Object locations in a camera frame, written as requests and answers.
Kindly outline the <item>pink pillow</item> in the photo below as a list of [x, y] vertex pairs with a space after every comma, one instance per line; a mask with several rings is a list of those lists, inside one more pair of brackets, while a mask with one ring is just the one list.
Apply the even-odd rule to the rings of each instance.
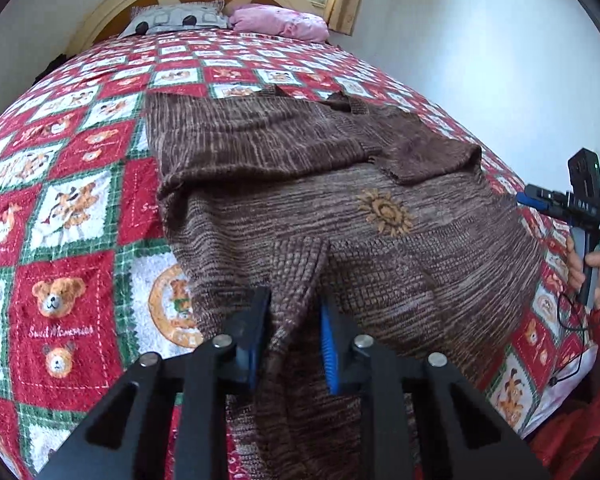
[[230, 14], [235, 32], [279, 36], [309, 42], [326, 42], [329, 30], [324, 18], [270, 4], [249, 3]]

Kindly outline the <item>brown knitted sweater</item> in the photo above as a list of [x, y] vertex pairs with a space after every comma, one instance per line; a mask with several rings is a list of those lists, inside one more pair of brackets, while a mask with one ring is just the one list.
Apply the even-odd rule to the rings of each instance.
[[478, 145], [389, 105], [277, 87], [151, 93], [146, 134], [163, 233], [201, 333], [271, 292], [251, 403], [228, 412], [255, 479], [352, 479], [360, 410], [327, 389], [321, 299], [399, 356], [444, 353], [480, 382], [530, 307], [543, 248], [492, 190]]

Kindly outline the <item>grey patterned pillow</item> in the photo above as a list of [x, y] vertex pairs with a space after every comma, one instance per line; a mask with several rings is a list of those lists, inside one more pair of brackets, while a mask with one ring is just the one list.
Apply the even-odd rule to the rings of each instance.
[[119, 38], [183, 30], [230, 29], [230, 20], [223, 10], [223, 0], [136, 6], [132, 9], [130, 24]]

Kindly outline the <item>red patchwork teddy bedspread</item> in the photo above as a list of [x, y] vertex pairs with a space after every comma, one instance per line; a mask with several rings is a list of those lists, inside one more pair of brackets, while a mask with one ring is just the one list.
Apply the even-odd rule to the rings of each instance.
[[196, 347], [194, 296], [162, 236], [140, 108], [159, 90], [300, 100], [343, 91], [471, 134], [402, 82], [327, 44], [211, 29], [111, 39], [0, 117], [0, 465], [30, 479], [142, 353]]

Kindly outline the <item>red jacket sleeve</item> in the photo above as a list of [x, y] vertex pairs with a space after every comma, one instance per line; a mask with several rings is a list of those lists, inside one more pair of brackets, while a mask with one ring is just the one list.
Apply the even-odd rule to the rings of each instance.
[[584, 284], [583, 267], [598, 270], [595, 289], [593, 340], [597, 358], [593, 378], [577, 388], [568, 400], [550, 416], [530, 441], [530, 448], [554, 479], [600, 479], [600, 251], [584, 258], [567, 243], [568, 285], [578, 290]]

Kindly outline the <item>black item beside bed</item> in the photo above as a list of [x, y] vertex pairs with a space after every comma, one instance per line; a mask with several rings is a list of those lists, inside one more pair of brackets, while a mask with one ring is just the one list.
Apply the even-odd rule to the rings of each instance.
[[55, 70], [58, 70], [59, 67], [63, 66], [69, 60], [71, 60], [71, 56], [67, 56], [65, 53], [61, 53], [60, 55], [56, 56], [56, 58], [47, 64], [41, 73], [35, 76], [33, 83], [37, 84], [49, 74], [53, 73]]

